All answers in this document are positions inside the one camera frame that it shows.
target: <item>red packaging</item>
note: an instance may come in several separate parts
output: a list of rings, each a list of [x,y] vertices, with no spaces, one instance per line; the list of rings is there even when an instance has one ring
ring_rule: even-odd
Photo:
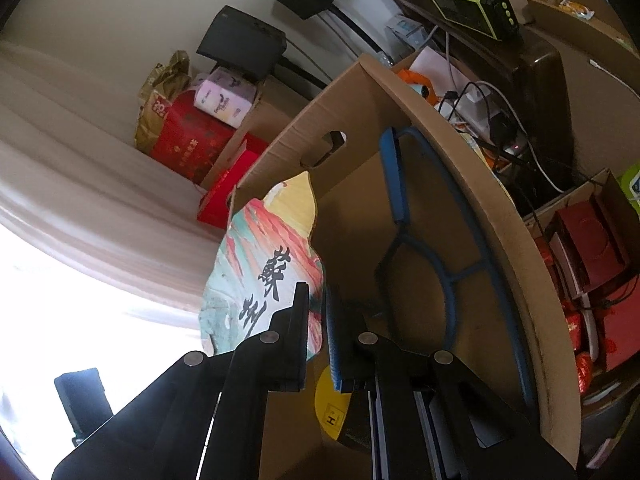
[[[174,101],[150,156],[200,184],[235,130],[194,107],[194,95],[188,90]]]
[[[198,220],[207,224],[226,229],[229,217],[228,197],[234,187],[249,168],[254,164],[260,154],[266,150],[268,143],[257,137],[247,134],[232,159],[228,170],[223,171],[211,190],[202,199],[198,211]]]
[[[575,368],[578,371],[578,389],[584,395],[593,380],[593,362],[588,352],[581,352],[575,357]]]
[[[561,239],[584,292],[591,292],[626,269],[629,257],[597,196],[557,212]]]
[[[545,261],[545,265],[547,267],[553,267],[554,266],[554,258],[551,254],[551,250],[549,250],[549,244],[548,242],[542,237],[538,237],[538,238],[534,238],[535,243],[536,243],[536,247],[538,248],[538,251],[540,252],[540,256],[542,256],[542,259]]]
[[[640,285],[637,279],[632,278],[607,297],[609,301],[626,298],[624,301],[608,309],[593,311],[607,371],[640,351]]]
[[[582,347],[582,316],[578,312],[571,312],[564,314],[564,317],[569,328],[571,344],[574,352],[577,352]]]

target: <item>red gift box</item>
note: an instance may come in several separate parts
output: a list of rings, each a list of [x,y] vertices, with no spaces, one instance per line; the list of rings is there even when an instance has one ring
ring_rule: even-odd
[[[626,269],[628,254],[599,197],[558,210],[558,218],[559,236],[579,292],[591,292]]]
[[[268,143],[264,140],[251,134],[245,136],[228,170],[220,174],[211,190],[202,199],[198,211],[199,221],[226,229],[229,218],[228,198],[236,184],[267,147]]]
[[[150,156],[200,184],[235,130],[194,107],[194,95],[189,90],[174,101]]]
[[[640,351],[640,285],[632,278],[607,296],[610,301],[623,298],[608,309],[598,308],[594,315],[600,335],[600,355],[605,369],[611,370]]]

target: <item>yellow label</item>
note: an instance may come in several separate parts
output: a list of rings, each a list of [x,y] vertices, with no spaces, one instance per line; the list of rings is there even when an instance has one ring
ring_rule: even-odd
[[[322,429],[334,440],[340,436],[350,400],[351,394],[334,390],[331,370],[325,368],[316,385],[316,416]]]

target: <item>orange plush toy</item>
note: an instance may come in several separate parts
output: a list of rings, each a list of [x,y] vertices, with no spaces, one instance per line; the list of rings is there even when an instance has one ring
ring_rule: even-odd
[[[398,72],[398,77],[408,85],[422,85],[422,97],[424,97],[431,106],[438,104],[438,96],[428,77],[405,68]]]

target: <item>window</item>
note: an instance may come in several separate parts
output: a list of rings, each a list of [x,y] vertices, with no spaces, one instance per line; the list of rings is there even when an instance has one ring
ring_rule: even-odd
[[[0,426],[40,480],[73,450],[54,378],[98,368],[116,413],[201,349],[196,313],[94,280],[0,226]]]

